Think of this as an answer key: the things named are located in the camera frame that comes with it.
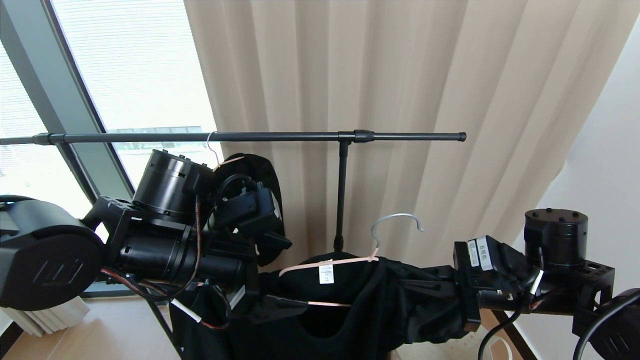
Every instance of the white cable connector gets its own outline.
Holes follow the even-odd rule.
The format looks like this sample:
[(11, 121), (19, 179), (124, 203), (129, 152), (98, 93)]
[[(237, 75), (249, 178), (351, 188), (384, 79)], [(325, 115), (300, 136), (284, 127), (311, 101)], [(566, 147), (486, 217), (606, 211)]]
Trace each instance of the white cable connector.
[(185, 314), (189, 315), (192, 319), (196, 320), (196, 322), (200, 322), (202, 320), (196, 313), (194, 313), (190, 308), (186, 307), (183, 303), (179, 302), (177, 299), (171, 300), (171, 303), (175, 305), (178, 309), (182, 310)]
[(529, 293), (531, 295), (535, 295), (536, 291), (538, 290), (538, 286), (540, 286), (540, 282), (542, 281), (542, 275), (545, 272), (542, 271), (542, 269), (540, 269), (540, 272), (538, 272), (538, 276), (536, 276), (536, 279), (533, 280), (533, 284), (531, 285), (531, 289), (529, 289)]

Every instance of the pink clothes hanger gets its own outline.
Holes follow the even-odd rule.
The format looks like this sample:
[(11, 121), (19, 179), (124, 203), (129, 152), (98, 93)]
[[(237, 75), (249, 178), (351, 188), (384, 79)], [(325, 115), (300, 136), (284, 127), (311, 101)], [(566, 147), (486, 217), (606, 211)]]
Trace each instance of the pink clothes hanger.
[(311, 264), (302, 264), (302, 265), (295, 265), (295, 266), (290, 266), (288, 268), (284, 268), (280, 271), (280, 276), (283, 276), (283, 274), (293, 271), (293, 270), (300, 270), (300, 269), (308, 269), (308, 268), (317, 268), (323, 265), (339, 265), (339, 264), (348, 264), (348, 263), (359, 263), (362, 261), (377, 261), (378, 258), (376, 257), (376, 254), (378, 253), (378, 250), (380, 249), (380, 239), (378, 239), (378, 237), (376, 236), (376, 228), (378, 226), (379, 223), (381, 223), (382, 221), (385, 221), (386, 219), (392, 218), (392, 217), (411, 217), (415, 220), (418, 230), (420, 231), (424, 231), (424, 229), (422, 228), (422, 226), (420, 225), (420, 220), (413, 214), (407, 214), (407, 213), (397, 213), (397, 214), (391, 214), (391, 215), (387, 215), (385, 217), (381, 217), (379, 219), (377, 219), (377, 221), (375, 223), (373, 223), (373, 225), (371, 226), (371, 235), (373, 235), (374, 240), (376, 240), (376, 247), (375, 249), (373, 249), (373, 252), (371, 253), (371, 255), (363, 257), (363, 258), (353, 258), (353, 259), (342, 259), (342, 260), (329, 260), (329, 261), (323, 261), (320, 263), (311, 263)]

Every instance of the rack leg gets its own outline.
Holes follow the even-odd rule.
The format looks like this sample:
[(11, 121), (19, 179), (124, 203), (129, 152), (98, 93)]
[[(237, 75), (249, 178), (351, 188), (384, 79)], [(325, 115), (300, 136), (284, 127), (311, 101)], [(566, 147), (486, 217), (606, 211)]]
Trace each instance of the rack leg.
[(344, 221), (344, 193), (347, 181), (347, 155), (350, 141), (340, 141), (340, 170), (338, 172), (338, 210), (335, 222), (335, 238), (333, 239), (333, 251), (342, 251), (344, 238), (342, 237), (342, 225)]

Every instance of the tiled floor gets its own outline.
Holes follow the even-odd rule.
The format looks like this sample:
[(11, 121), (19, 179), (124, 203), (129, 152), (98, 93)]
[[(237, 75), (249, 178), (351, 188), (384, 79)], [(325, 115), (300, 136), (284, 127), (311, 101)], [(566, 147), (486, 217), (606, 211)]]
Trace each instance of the tiled floor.
[[(78, 326), (38, 338), (23, 334), (3, 360), (176, 360), (169, 339), (139, 298), (86, 300)], [(168, 308), (161, 308), (168, 320)]]

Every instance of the robotic arm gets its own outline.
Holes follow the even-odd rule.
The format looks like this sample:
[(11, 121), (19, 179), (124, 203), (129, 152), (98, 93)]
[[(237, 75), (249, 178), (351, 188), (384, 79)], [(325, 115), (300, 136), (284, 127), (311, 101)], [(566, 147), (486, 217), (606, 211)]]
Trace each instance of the robotic arm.
[[(259, 323), (303, 313), (306, 302), (259, 291), (258, 266), (291, 246), (279, 189), (222, 170), (154, 151), (131, 202), (99, 197), (82, 220), (48, 202), (1, 196), (0, 306), (56, 306), (104, 272), (152, 300), (211, 285), (230, 318)], [(538, 209), (525, 217), (525, 254), (490, 236), (459, 241), (454, 268), (424, 269), (439, 281), (403, 286), (459, 299), (466, 331), (478, 329), (481, 308), (568, 315), (579, 347), (588, 340), (606, 360), (640, 358), (640, 291), (613, 297), (614, 268), (585, 258), (587, 216)], [(94, 232), (99, 224), (109, 232), (106, 243)]]

